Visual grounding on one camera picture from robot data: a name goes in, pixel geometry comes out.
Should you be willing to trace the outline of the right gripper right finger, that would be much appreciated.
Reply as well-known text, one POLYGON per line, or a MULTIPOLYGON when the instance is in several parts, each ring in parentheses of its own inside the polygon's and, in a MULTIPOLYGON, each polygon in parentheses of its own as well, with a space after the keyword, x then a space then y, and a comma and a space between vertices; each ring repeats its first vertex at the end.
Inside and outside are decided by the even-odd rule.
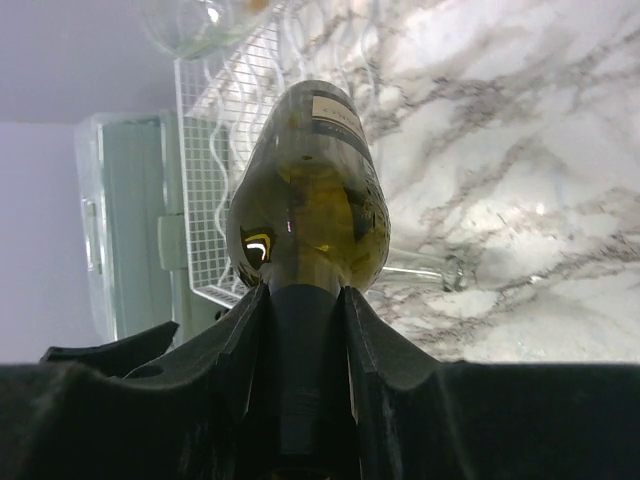
POLYGON ((440 451, 439 362, 385 323, 354 288, 342 291, 353 409, 365 479, 433 479, 440 451))

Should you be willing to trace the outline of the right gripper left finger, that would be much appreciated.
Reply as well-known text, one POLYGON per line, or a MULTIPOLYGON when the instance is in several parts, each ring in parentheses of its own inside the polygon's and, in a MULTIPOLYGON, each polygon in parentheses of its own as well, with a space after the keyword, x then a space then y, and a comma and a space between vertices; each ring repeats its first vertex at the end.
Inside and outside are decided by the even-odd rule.
POLYGON ((127 375, 154 401, 135 478, 232 478, 267 304, 266 287, 251 289, 203 333, 127 375))

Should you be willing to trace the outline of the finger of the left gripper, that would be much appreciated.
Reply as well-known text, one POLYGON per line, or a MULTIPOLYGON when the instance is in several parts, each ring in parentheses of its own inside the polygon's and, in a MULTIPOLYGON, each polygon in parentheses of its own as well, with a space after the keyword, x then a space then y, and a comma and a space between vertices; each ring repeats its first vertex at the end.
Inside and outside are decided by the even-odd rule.
POLYGON ((77 361, 85 365, 142 365, 164 354, 179 325, 173 321, 121 340, 93 347, 50 347, 41 362, 77 361))

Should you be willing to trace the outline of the green bottle white label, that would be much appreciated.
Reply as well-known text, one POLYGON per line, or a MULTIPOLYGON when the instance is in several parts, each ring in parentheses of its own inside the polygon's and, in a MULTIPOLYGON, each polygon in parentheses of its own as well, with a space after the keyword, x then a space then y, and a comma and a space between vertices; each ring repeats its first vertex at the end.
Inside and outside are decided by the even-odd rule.
POLYGON ((355 106, 322 80, 275 103, 226 221, 233 268, 269 298, 238 479, 356 479, 344 304, 389 252, 390 220, 355 106))

